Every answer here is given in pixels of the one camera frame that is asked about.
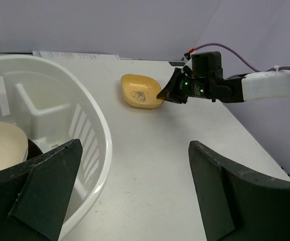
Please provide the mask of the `round black rimmed plate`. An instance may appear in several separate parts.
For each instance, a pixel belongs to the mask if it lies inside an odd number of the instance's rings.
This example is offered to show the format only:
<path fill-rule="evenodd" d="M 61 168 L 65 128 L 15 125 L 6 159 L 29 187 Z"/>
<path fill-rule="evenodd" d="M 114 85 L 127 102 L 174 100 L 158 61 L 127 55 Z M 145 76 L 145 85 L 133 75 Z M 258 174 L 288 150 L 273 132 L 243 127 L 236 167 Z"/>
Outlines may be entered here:
<path fill-rule="evenodd" d="M 27 161 L 42 154 L 42 150 L 32 140 L 28 139 Z"/>

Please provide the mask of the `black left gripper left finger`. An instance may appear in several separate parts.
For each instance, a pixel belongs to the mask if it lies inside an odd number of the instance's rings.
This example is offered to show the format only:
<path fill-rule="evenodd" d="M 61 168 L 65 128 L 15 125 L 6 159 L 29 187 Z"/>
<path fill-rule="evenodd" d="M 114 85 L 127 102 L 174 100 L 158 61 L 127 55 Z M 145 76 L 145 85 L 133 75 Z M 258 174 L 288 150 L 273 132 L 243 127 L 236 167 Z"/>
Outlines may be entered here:
<path fill-rule="evenodd" d="M 82 157 L 72 139 L 0 171 L 0 240 L 58 240 Z"/>

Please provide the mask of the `cream square panda dish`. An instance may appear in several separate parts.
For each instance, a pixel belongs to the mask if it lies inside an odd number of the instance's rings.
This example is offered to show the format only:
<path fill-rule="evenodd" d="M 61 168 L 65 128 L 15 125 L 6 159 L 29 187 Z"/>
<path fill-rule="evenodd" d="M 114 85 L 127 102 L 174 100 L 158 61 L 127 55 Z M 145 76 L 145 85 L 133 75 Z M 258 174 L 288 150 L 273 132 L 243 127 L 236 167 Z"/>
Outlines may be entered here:
<path fill-rule="evenodd" d="M 13 124 L 0 122 L 0 171 L 24 162 L 27 156 L 25 132 Z"/>

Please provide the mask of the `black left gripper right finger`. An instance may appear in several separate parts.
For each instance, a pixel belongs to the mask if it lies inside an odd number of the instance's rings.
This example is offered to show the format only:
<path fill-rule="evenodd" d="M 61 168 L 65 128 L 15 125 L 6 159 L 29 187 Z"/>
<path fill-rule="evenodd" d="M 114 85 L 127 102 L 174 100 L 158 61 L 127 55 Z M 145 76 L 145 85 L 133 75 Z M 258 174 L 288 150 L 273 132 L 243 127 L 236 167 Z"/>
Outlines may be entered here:
<path fill-rule="evenodd" d="M 189 163 L 207 240 L 290 240 L 290 182 L 221 156 L 198 141 Z"/>

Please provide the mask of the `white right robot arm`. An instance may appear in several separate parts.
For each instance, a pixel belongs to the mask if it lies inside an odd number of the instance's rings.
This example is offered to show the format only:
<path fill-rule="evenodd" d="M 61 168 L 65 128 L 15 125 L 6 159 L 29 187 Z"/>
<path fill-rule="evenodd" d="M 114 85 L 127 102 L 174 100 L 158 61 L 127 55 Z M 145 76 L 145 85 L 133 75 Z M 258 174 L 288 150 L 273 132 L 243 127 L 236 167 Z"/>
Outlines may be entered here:
<path fill-rule="evenodd" d="M 177 104 L 189 97 L 222 103 L 290 97 L 290 66 L 224 78 L 220 52 L 194 54 L 183 68 L 175 68 L 157 94 L 158 99 Z"/>

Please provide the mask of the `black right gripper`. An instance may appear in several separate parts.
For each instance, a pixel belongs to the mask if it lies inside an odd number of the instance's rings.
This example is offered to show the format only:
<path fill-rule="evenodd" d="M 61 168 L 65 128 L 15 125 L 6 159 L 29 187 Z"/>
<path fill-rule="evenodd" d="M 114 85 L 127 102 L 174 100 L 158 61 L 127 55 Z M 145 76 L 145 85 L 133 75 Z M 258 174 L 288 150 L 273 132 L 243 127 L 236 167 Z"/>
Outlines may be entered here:
<path fill-rule="evenodd" d="M 219 100 L 223 103 L 244 102 L 242 75 L 223 78 L 221 53 L 204 52 L 191 56 L 192 67 L 175 68 L 157 99 L 186 103 L 189 97 Z"/>

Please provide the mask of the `yellow square panda dish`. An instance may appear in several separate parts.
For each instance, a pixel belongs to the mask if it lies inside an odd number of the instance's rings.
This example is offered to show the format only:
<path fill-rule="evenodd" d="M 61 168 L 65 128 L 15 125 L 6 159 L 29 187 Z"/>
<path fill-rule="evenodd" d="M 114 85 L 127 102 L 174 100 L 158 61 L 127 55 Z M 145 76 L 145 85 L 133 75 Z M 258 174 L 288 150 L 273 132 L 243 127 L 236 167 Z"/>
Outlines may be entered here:
<path fill-rule="evenodd" d="M 155 109 L 164 103 L 157 95 L 162 90 L 160 84 L 151 77 L 126 74 L 121 78 L 125 101 L 137 108 Z"/>

